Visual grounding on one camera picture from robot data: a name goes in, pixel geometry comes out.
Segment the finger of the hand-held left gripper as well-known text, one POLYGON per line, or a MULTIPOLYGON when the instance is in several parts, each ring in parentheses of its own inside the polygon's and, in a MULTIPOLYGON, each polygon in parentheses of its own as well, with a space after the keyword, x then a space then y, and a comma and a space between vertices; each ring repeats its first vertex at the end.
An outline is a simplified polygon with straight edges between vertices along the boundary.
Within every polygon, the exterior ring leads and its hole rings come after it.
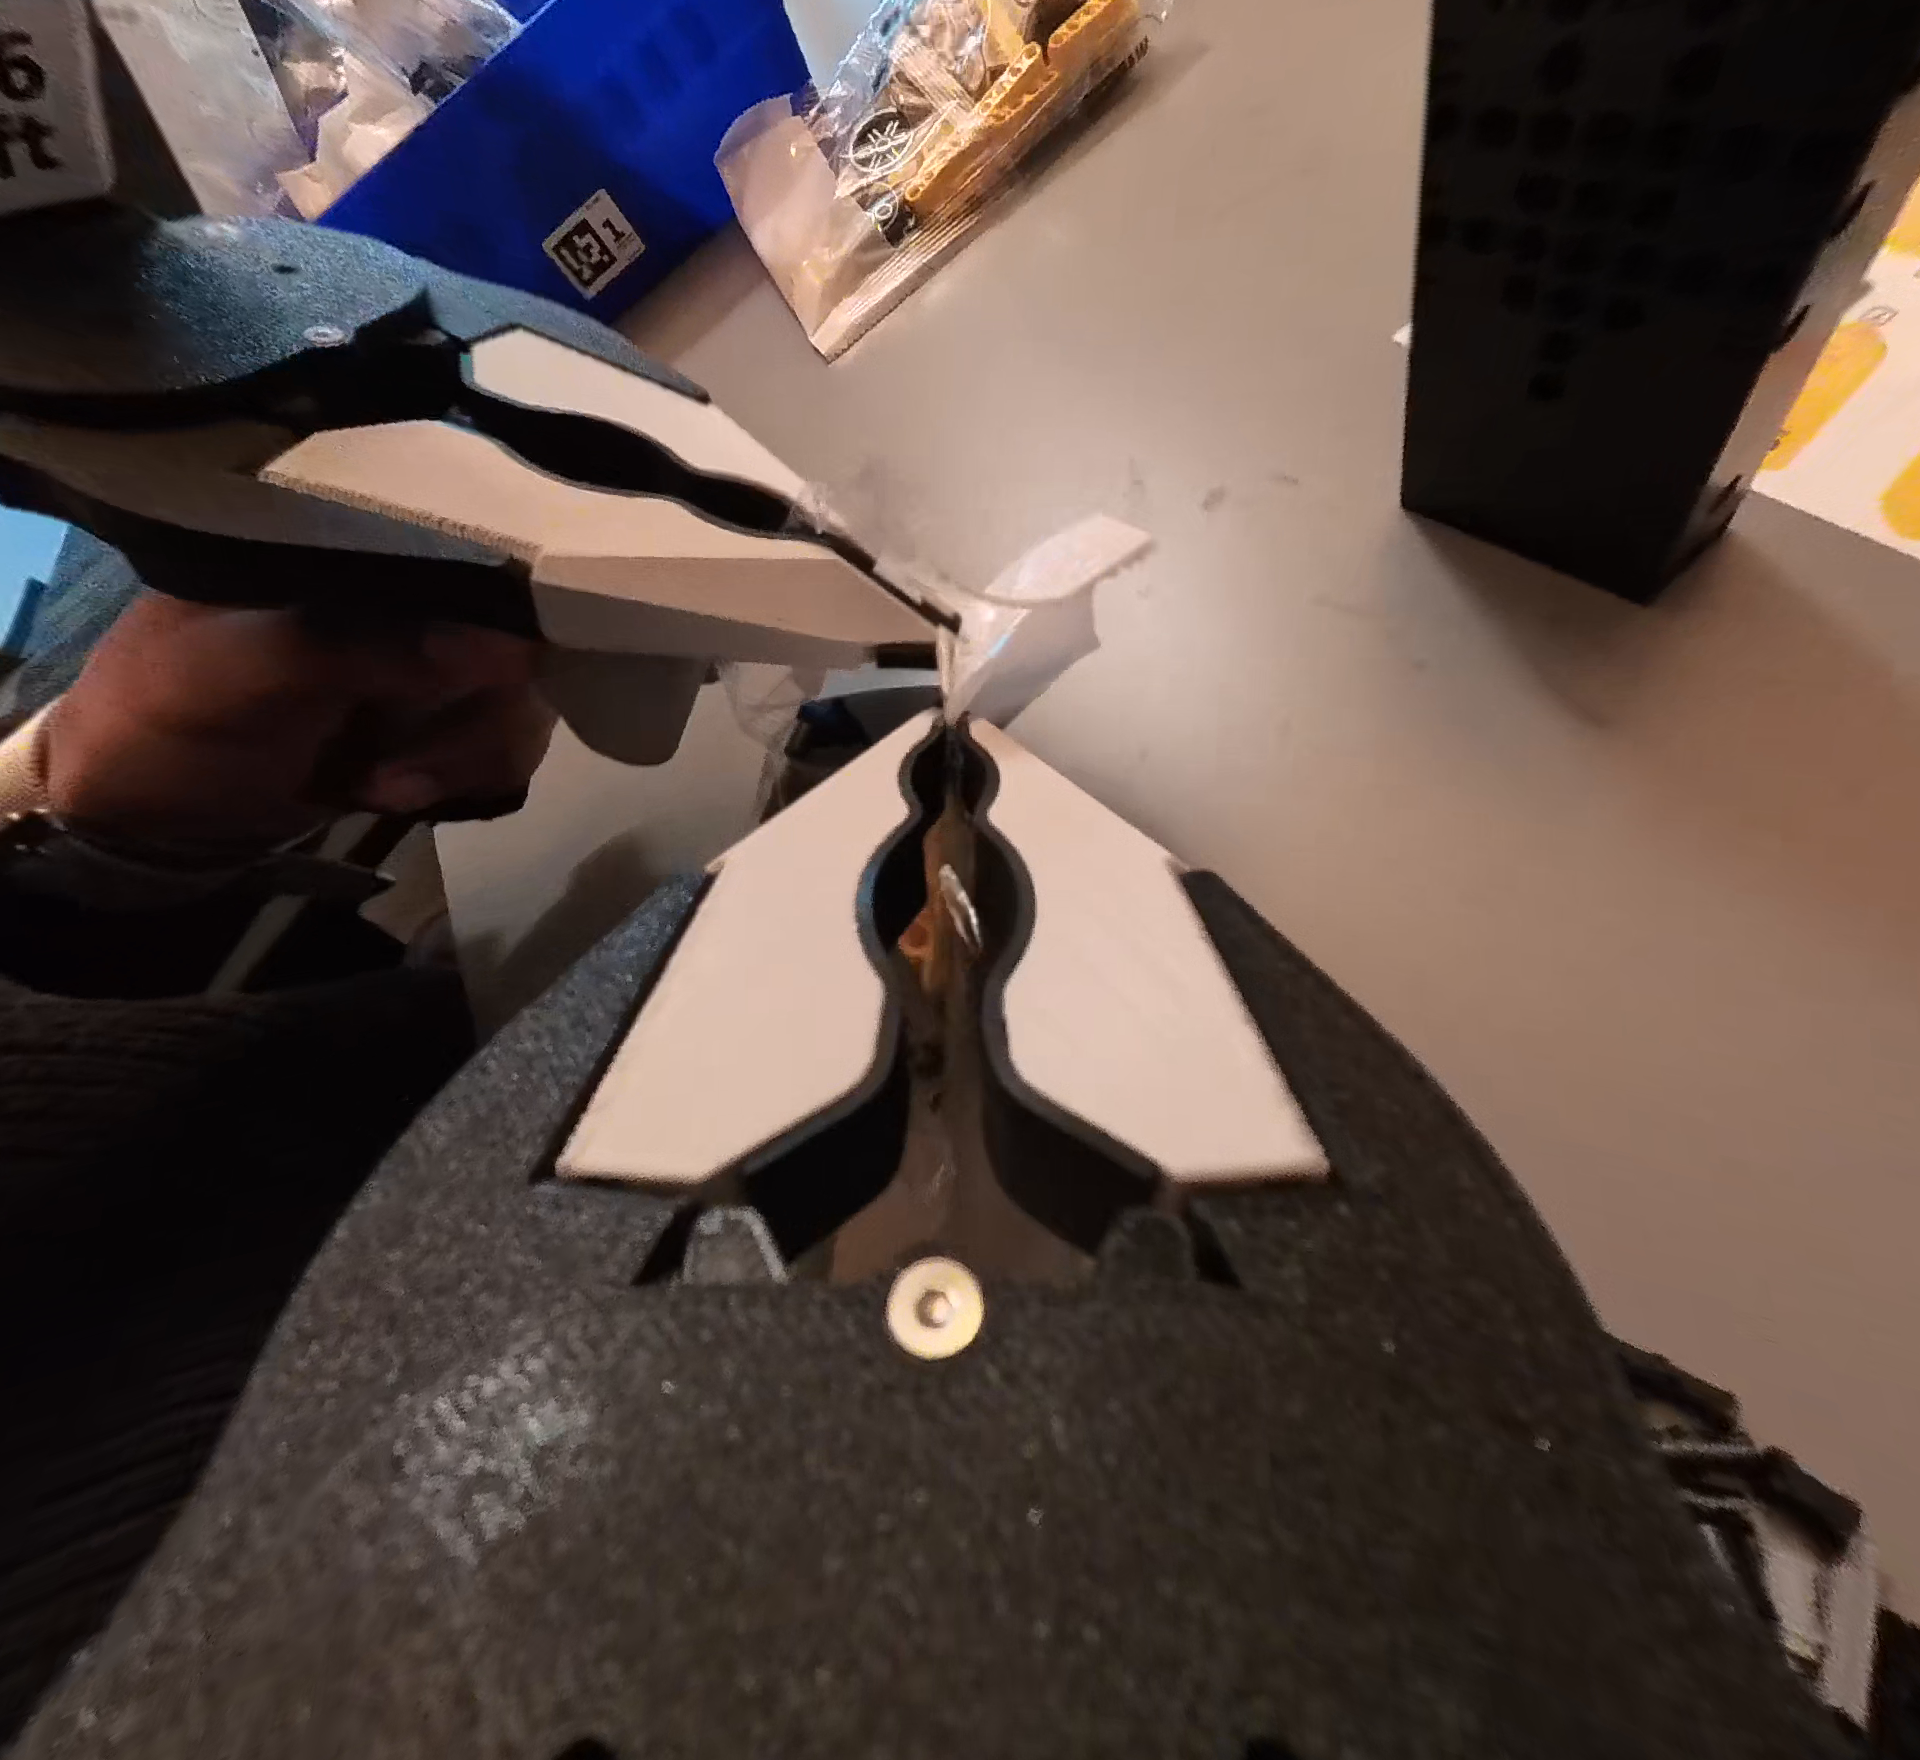
POLYGON ((571 649, 841 666, 957 627, 810 528, 748 532, 677 500, 590 491, 450 423, 317 434, 260 478, 521 564, 541 637, 571 649))
POLYGON ((741 532, 798 520, 801 480, 708 399, 524 329, 463 354, 467 423, 589 492, 671 500, 741 532))

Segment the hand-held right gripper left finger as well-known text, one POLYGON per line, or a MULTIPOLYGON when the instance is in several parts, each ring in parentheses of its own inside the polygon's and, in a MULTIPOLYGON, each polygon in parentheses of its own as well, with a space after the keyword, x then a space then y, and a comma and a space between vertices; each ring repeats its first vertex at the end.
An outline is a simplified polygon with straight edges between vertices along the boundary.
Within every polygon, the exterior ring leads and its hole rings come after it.
POLYGON ((915 713, 708 866, 556 1178, 689 1216, 745 1206, 782 1258, 887 1188, 908 1115, 893 949, 945 770, 945 727, 915 713))

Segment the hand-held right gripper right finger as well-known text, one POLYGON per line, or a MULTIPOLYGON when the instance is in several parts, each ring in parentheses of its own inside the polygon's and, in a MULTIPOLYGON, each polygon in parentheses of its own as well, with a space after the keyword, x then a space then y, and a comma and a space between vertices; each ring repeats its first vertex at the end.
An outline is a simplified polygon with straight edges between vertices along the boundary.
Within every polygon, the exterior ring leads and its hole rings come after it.
POLYGON ((1139 1211, 1327 1182, 1197 875, 1004 730, 962 741, 980 1131, 1010 1204, 1091 1258, 1139 1211))

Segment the small clear parts bag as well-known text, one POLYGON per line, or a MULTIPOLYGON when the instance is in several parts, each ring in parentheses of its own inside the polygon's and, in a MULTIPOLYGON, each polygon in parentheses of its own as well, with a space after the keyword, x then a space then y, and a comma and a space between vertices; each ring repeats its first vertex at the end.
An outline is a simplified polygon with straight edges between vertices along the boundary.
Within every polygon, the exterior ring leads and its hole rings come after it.
POLYGON ((1005 777, 986 723, 1008 723, 1096 643, 1093 599, 1150 536, 1102 516, 1028 546, 957 595, 935 666, 887 688, 876 670, 730 666, 738 727, 768 749, 759 829, 817 799, 842 807, 871 759, 884 830, 860 839, 847 924, 878 993, 875 1065, 722 1178, 807 1278, 860 1284, 915 1263, 1067 1282, 1163 1178, 1013 1061, 1004 994, 1038 922, 1034 858, 992 824, 1005 777))

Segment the pile of black red pins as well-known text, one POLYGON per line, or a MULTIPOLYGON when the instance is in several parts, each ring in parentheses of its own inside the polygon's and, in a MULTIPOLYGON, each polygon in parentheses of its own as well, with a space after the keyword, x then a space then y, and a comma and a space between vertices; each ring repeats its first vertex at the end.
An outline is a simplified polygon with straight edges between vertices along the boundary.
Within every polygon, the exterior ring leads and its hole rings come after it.
POLYGON ((1820 1705, 1870 1739, 1884 1583, 1861 1508, 1784 1449, 1760 1444, 1730 1392, 1653 1351, 1623 1340, 1615 1351, 1648 1438, 1722 1578, 1820 1705))

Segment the person's left hand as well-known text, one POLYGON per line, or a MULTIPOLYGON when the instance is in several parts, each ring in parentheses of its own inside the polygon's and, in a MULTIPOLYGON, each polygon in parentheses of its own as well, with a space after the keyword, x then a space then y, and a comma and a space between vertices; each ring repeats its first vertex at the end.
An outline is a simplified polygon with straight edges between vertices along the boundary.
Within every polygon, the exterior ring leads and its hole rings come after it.
POLYGON ((36 765, 67 824, 252 854, 353 813, 514 813, 554 730, 538 654, 508 635, 141 593, 55 699, 36 765))

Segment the blue plastic bin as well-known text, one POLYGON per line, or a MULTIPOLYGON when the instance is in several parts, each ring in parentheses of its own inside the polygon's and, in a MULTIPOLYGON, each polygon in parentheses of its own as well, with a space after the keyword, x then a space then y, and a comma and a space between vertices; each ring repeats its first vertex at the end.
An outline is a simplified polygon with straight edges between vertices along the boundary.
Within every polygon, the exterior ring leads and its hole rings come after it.
POLYGON ((734 122, 809 81, 782 0, 500 0, 518 32, 318 219, 613 323, 732 223, 734 122))

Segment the crumpled clear parts bag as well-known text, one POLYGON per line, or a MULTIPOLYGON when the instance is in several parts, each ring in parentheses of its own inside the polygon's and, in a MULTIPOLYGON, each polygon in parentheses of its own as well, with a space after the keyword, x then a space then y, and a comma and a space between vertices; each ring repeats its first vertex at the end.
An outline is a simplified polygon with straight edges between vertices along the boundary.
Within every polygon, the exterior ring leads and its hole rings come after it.
POLYGON ((94 0, 176 198, 317 220, 518 34, 500 0, 94 0))

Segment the clear bag of yellow beams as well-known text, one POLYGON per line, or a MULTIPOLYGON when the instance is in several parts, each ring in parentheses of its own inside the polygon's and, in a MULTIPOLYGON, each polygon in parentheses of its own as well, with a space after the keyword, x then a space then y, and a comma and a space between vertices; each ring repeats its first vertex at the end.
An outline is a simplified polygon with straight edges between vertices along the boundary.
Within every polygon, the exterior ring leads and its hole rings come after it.
POLYGON ((1121 87, 1176 0, 878 0, 819 88, 745 110, 717 176, 793 318, 841 360, 1121 87))

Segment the yellow sticker sheet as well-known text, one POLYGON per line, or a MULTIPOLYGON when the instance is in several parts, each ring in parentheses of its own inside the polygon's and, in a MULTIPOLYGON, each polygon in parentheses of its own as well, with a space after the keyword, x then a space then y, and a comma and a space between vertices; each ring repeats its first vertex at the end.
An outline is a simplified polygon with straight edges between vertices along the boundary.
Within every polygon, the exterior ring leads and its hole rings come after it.
POLYGON ((1826 336, 1755 488, 1918 555, 1918 191, 1826 336))

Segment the black perforated block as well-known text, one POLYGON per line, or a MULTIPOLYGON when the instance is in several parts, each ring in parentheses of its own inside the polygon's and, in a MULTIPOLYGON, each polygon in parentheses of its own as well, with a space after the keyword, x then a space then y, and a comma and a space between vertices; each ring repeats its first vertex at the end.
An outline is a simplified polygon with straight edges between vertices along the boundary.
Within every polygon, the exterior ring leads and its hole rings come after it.
POLYGON ((1402 505, 1648 605, 1915 181, 1918 0, 1431 0, 1402 505))

